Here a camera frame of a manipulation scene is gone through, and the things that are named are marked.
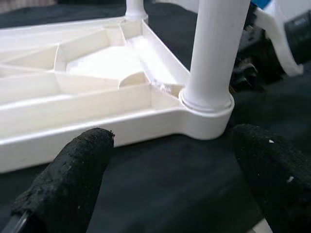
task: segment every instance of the white cylindrical post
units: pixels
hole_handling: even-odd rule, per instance
[[[201,0],[190,80],[180,97],[192,110],[221,112],[233,104],[229,82],[250,0]]]
[[[126,13],[127,20],[147,20],[148,15],[144,9],[144,0],[126,0]]]

